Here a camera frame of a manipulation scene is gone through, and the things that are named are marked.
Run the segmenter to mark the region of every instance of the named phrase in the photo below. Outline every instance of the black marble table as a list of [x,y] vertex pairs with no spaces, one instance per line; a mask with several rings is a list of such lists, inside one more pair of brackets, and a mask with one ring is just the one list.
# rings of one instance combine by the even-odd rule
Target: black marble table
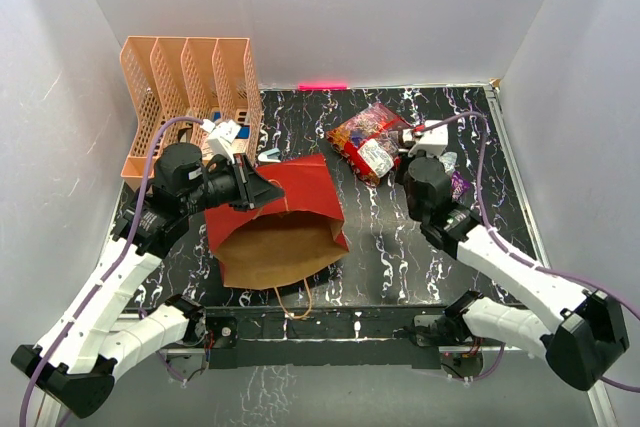
[[[515,302],[489,279],[452,261],[425,241],[418,225],[408,218],[404,192],[394,184],[393,172],[377,188],[368,187],[331,149],[325,133],[377,101],[413,124],[444,119],[469,109],[490,116],[482,87],[263,93],[267,120],[261,130],[258,152],[278,147],[283,160],[324,154],[346,219],[344,234],[350,253],[309,279],[314,315],[384,311],[382,317],[388,318],[389,330],[393,330],[402,324],[393,322],[394,316],[397,318],[395,313],[405,312],[403,317],[408,318],[416,309],[438,310],[470,288],[498,301]],[[487,210],[500,234],[533,256],[532,241],[493,119],[489,124],[483,178]],[[475,179],[478,165],[479,133],[475,120],[463,119],[449,125],[448,151],[457,154],[456,168],[469,181]],[[130,198],[131,192],[125,189],[121,206]],[[461,201],[477,209],[474,189]],[[191,219],[190,231],[140,286],[129,307],[153,308],[175,293],[195,299],[211,312],[253,319],[256,326],[263,324],[256,319],[264,317],[264,312],[279,313],[280,327],[273,335],[283,333],[282,310],[274,291],[229,289],[222,285],[218,262],[207,245],[202,214]],[[307,306],[302,283],[281,289],[281,294],[284,304],[293,311],[302,311]],[[244,332],[249,337],[265,336],[264,325],[253,331],[247,327]]]

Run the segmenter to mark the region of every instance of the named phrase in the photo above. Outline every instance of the red snack package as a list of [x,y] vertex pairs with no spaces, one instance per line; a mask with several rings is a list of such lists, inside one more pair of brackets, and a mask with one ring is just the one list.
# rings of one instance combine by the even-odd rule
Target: red snack package
[[360,180],[378,185],[399,162],[397,136],[389,133],[408,128],[402,117],[377,102],[327,132],[327,140]]

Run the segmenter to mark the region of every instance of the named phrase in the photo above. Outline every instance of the red paper bag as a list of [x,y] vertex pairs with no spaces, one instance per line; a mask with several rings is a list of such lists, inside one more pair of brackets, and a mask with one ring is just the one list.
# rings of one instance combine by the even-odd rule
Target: red paper bag
[[263,290],[293,284],[349,252],[344,216],[321,154],[259,167],[285,197],[261,209],[205,212],[211,252],[226,287]]

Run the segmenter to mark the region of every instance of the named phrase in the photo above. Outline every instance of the marble tabletop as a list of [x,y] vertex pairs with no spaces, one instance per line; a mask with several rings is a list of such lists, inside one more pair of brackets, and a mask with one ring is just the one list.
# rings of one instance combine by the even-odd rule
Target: marble tabletop
[[[282,159],[322,153],[345,215],[350,253],[309,278],[314,309],[381,306],[446,306],[468,289],[504,302],[514,299],[477,271],[431,247],[408,218],[402,187],[390,173],[377,188],[368,187],[325,140],[325,133],[374,102],[382,102],[417,124],[444,119],[464,110],[490,116],[483,87],[358,89],[345,91],[266,91],[258,152],[278,147]],[[485,158],[483,192],[500,234],[534,255],[522,209],[507,168],[493,119]],[[457,154],[457,170],[469,181],[478,165],[479,124],[449,125],[448,151]],[[477,209],[474,189],[461,199]],[[132,193],[123,190],[120,209]],[[306,307],[303,284],[280,290],[287,307]],[[181,293],[207,307],[275,307],[274,291],[229,289],[222,285],[218,262],[207,245],[203,214],[174,246],[162,266],[140,286],[129,307],[153,308]]]

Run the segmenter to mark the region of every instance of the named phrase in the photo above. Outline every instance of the white wall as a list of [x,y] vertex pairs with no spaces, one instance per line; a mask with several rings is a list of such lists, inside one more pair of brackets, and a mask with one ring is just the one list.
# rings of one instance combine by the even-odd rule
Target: white wall
[[116,37],[251,36],[264,86],[502,77],[543,0],[98,0]]
[[135,117],[95,0],[1,0],[0,37],[0,425],[9,426],[27,384],[9,358],[53,325],[93,270]]
[[[640,0],[546,0],[503,81],[507,130],[551,264],[640,304]],[[640,328],[612,368],[640,385]],[[624,427],[638,396],[609,389]]]

